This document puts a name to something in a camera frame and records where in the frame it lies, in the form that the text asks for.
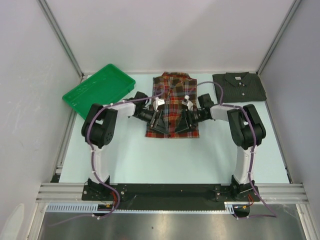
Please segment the red plaid long sleeve shirt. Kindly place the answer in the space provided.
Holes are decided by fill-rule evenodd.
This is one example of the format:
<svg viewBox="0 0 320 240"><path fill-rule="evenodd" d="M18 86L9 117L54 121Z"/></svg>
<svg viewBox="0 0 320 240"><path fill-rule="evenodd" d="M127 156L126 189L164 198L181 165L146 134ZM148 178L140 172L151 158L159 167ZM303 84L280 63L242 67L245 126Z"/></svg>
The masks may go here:
<svg viewBox="0 0 320 240"><path fill-rule="evenodd" d="M157 95L163 92L161 95L161 98L165 101L163 120L167 127L168 134L155 132L147 126L145 133L147 138L183 139L200 137L197 126L189 132L175 132L175 128L181 119L183 111L182 101L185 96L188 95L192 104L194 106L196 105L197 84L197 79L183 72L164 72L161 76L153 78L152 94Z"/></svg>

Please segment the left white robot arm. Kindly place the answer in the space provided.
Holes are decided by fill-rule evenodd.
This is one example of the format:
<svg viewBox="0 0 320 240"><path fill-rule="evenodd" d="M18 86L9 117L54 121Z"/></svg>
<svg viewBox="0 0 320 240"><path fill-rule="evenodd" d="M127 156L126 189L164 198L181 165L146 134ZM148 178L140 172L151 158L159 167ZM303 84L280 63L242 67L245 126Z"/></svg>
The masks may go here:
<svg viewBox="0 0 320 240"><path fill-rule="evenodd" d="M134 97L107 105L94 103L90 107L81 134L90 147L91 174L87 184L98 199L105 200L110 193L117 192L110 185L110 173L102 164L102 153L114 137L118 120L134 117L146 122L152 131L168 133L163 117L165 100L160 96L161 94L157 94L148 97L138 91Z"/></svg>

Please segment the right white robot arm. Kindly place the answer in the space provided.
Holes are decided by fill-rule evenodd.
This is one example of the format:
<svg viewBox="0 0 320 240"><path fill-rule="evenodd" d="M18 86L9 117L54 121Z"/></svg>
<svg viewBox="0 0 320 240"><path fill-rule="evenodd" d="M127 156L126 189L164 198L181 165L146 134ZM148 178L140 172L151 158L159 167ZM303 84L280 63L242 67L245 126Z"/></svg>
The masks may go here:
<svg viewBox="0 0 320 240"><path fill-rule="evenodd" d="M252 199L258 191L253 177L256 149L266 137L266 129L255 106L215 104L208 93L199 96L198 102L200 108L194 110L189 96L184 97L181 118L174 132L191 132L198 123L207 120L228 122L231 138L237 146L237 158L231 184L224 194L237 201Z"/></svg>

